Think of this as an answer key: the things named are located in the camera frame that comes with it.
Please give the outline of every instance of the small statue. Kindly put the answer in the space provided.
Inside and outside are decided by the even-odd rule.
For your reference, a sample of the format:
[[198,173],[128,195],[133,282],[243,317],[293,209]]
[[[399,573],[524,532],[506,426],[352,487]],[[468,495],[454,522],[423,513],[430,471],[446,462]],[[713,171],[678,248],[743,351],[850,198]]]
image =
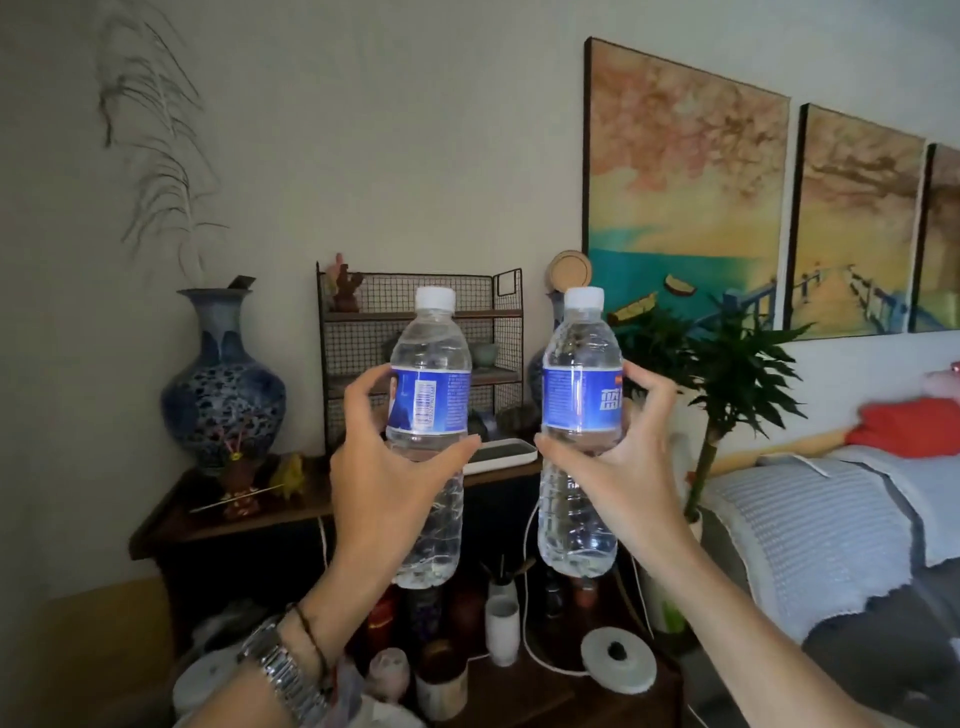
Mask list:
[[230,453],[224,471],[220,473],[220,485],[225,491],[221,500],[228,501],[224,509],[224,516],[228,521],[237,521],[247,516],[259,513],[260,504],[252,495],[256,493],[253,479],[256,476],[256,463],[244,457],[240,445],[243,443],[243,428],[237,435],[236,445],[231,446],[226,435],[221,435],[221,442]]
[[354,295],[363,282],[362,273],[350,273],[344,256],[337,254],[337,261],[326,269],[326,278],[333,284],[333,310],[337,313],[358,313],[360,304]]

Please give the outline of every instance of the painted boat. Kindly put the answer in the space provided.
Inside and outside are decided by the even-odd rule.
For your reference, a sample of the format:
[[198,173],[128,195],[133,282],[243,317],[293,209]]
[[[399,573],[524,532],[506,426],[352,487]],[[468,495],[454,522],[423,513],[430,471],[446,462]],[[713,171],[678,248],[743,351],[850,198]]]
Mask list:
[[617,308],[615,311],[611,311],[607,314],[607,323],[611,326],[625,324],[641,313],[646,313],[655,305],[657,305],[657,291],[648,293],[641,299],[637,299],[632,303],[627,303],[627,305],[621,308]]
[[681,298],[692,296],[697,292],[697,287],[695,285],[691,285],[685,280],[680,280],[675,276],[667,276],[665,279],[663,279],[663,287],[674,296],[680,296]]

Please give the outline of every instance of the dark string bracelet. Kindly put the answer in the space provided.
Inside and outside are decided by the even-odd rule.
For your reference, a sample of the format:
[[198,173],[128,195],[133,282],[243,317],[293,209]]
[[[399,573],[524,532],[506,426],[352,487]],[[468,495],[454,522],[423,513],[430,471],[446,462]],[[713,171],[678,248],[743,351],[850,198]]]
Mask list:
[[326,661],[324,651],[320,649],[320,643],[318,643],[317,638],[313,636],[313,630],[310,629],[310,622],[307,620],[306,615],[300,608],[300,605],[297,602],[294,602],[289,608],[294,614],[297,615],[298,618],[300,618],[300,626],[303,627],[303,631],[306,632],[306,636],[310,638],[310,643],[313,644],[313,648],[317,653],[317,659],[320,660],[320,677],[318,678],[317,683],[322,692],[325,687],[326,679],[330,674],[330,665]]

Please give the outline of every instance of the white bottle cap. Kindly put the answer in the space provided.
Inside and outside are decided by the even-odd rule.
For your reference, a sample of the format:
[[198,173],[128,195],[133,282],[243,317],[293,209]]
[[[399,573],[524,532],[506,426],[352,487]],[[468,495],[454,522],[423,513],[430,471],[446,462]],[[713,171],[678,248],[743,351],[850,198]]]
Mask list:
[[567,288],[564,294],[564,308],[603,309],[603,288],[597,288],[595,285]]
[[417,311],[423,308],[439,308],[441,311],[453,310],[457,303],[457,294],[452,288],[442,288],[439,285],[424,285],[417,289],[415,305]]

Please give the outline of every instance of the silver wristwatch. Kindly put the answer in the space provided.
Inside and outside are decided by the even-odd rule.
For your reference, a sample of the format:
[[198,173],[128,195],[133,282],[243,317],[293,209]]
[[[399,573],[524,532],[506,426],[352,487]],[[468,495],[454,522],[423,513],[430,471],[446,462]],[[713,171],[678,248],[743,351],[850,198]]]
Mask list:
[[276,696],[300,728],[314,728],[326,716],[329,704],[318,686],[300,672],[280,641],[276,624],[277,619],[270,618],[257,627],[240,648],[240,656],[260,666]]

